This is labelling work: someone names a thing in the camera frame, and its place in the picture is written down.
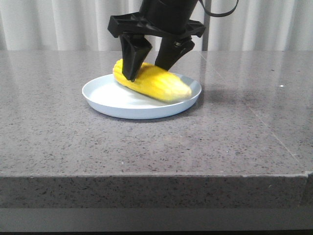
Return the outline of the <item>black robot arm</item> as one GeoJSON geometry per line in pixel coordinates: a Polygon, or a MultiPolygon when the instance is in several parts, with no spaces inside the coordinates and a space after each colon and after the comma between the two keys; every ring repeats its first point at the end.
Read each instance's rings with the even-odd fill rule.
{"type": "Polygon", "coordinates": [[[152,45],[146,35],[161,37],[155,65],[169,70],[194,48],[192,36],[201,37],[205,26],[191,20],[195,0],[144,0],[138,12],[111,16],[108,31],[122,47],[122,73],[135,81],[152,45]]]}

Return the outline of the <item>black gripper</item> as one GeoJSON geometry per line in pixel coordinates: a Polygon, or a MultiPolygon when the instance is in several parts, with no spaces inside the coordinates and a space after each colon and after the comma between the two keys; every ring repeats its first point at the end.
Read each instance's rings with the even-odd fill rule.
{"type": "Polygon", "coordinates": [[[120,35],[122,73],[126,79],[135,81],[142,63],[152,49],[144,35],[163,37],[155,65],[166,71],[190,52],[195,46],[191,35],[201,37],[205,30],[201,22],[189,19],[190,16],[189,11],[167,7],[111,16],[108,31],[115,38],[120,35]]]}

